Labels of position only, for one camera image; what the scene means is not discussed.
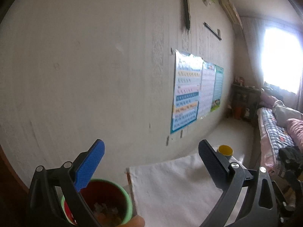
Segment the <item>person's left hand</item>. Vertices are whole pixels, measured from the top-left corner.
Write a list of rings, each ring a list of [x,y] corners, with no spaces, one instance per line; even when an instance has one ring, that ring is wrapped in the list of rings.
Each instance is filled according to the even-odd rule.
[[[143,217],[136,215],[125,224],[120,224],[118,227],[145,227],[145,220]]]

